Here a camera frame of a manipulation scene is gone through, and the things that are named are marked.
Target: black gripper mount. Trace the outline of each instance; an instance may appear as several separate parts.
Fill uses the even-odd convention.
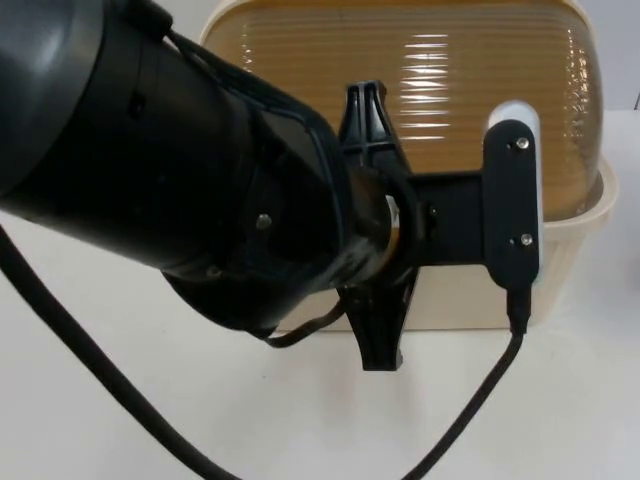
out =
[[[530,287],[540,268],[540,172],[532,130],[509,119],[491,126],[478,138],[484,145],[479,171],[412,172],[385,96],[378,81],[350,85],[339,134],[345,160],[377,171],[400,211],[398,244],[383,271],[338,290],[367,371],[402,365],[400,341],[421,267],[485,265],[509,291]]]

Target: translucent plastic lid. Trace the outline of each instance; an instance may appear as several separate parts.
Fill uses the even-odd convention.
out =
[[[382,80],[415,172],[473,170],[491,111],[523,100],[542,125],[546,220],[585,208],[598,173],[600,72],[589,28],[559,1],[254,0],[204,44],[322,113]]]

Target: black cable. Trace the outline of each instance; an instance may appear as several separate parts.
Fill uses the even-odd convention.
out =
[[[300,343],[307,337],[310,337],[316,332],[319,332],[323,328],[328,327],[329,325],[337,322],[342,315],[344,315],[344,305],[343,301],[339,300],[333,309],[329,313],[327,313],[324,317],[314,318],[313,320],[309,320],[307,323],[301,325],[295,330],[287,333],[286,335],[282,335],[281,337],[272,337],[265,339],[267,345],[272,348],[289,348],[297,343]]]
[[[206,480],[240,480],[209,460],[160,415],[49,292],[1,226],[0,269],[53,333],[169,453]]]
[[[240,480],[209,460],[160,415],[51,294],[1,226],[0,270],[33,311],[89,369],[113,398],[169,453],[205,480]],[[339,302],[332,312],[337,315],[341,309],[342,304]],[[403,480],[422,478],[442,458],[512,364],[520,350],[522,339],[522,335],[512,336],[504,355],[451,428]]]
[[[449,427],[449,430],[444,434],[435,447],[429,452],[429,454],[402,480],[417,480],[425,477],[429,471],[434,467],[436,463],[444,456],[445,453],[451,448],[451,445],[458,439],[458,437],[467,428],[473,417],[478,413],[478,410],[482,408],[484,402],[489,398],[491,392],[496,387],[500,379],[504,376],[509,369],[513,361],[515,360],[520,347],[522,346],[522,335],[512,335],[511,341],[507,346],[506,351],[498,360],[498,363],[493,370],[487,375],[487,378],[482,382],[480,388],[476,391],[474,396],[469,400],[467,406],[456,418],[453,425]]]

